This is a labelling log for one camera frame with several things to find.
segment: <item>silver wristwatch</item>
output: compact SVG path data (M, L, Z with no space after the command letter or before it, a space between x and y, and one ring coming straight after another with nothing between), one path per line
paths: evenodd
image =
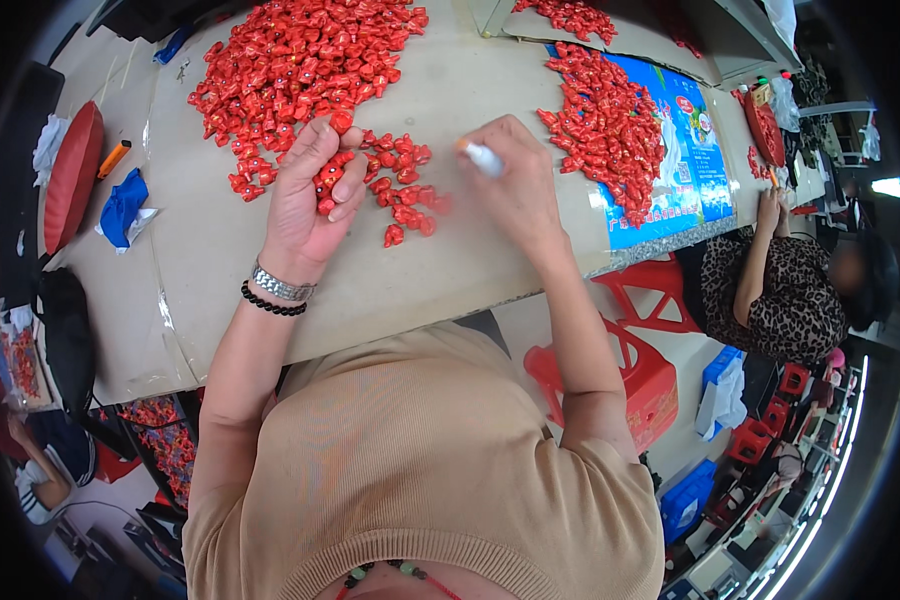
M253 261L253 273L250 278L270 294L291 303L303 303L310 300L314 290L317 289L316 283L304 283L303 285L284 283L261 269L259 260Z

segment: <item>beige table surface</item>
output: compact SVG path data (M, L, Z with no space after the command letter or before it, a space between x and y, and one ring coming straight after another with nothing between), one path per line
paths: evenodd
M427 7L426 34L410 37L397 64L403 78L382 100L361 104L356 124L378 135L409 133L416 143L429 144L433 159L420 168L419 183L454 192L457 209L438 221L431 238L408 231L404 244L384 249L389 211L369 198L320 282L307 318L294 331L288 363L540 291L526 259L468 209L452 146L461 135L506 113L518 116L546 142L549 133L535 111L556 110L563 103L560 79L542 66L548 56L541 44L480 38L467 0L424 0L414 6ZM104 152L121 139L133 143L117 169L95 187L78 234L48 265L71 267L86 289L98 343L95 392L103 403L203 385L241 300L240 284L260 250L270 191L244 203L230 190L227 174L236 170L235 157L228 147L202 138L203 115L185 102L204 78L206 49L226 41L229 29L242 20L238 16L198 31L166 66L151 62L159 46L143 39L127 42L104 28L86 37L84 25L53 64L67 77L58 115L75 114L94 99L106 130ZM652 48L647 56L653 56ZM747 149L753 139L743 110L725 92L711 89L704 95L738 223L751 223L758 191L768 184L750 174ZM546 146L558 167L563 151ZM134 167L141 168L149 188L144 207L159 212L130 250L117 255L93 226L110 186L120 184ZM611 252L595 185L580 173L557 174L555 181L560 217L580 272L626 262L623 250ZM810 187L801 184L801 194ZM662 243L661 252L673 249ZM671 245L685 243L674 238Z

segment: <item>qr code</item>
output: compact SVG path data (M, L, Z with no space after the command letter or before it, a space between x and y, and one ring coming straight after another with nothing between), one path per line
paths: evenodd
M685 160L676 163L676 174L680 177L680 182L682 184L690 183L690 165L688 165Z

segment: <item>blue cloth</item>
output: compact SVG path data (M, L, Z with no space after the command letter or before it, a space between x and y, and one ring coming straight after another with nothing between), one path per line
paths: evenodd
M160 65L167 65L170 62L170 59L174 57L180 50L180 46L183 45L183 42L187 41L187 38L190 38L194 34L194 24L187 23L186 25L182 25L180 29L176 30L176 33L173 34L173 37L169 39L167 45L164 46L163 50L157 50L156 53L153 54L153 61L155 63L159 63Z
M150 195L140 169L133 169L120 185L114 185L110 198L99 214L99 228L116 248L129 248L127 228L137 218L137 210Z

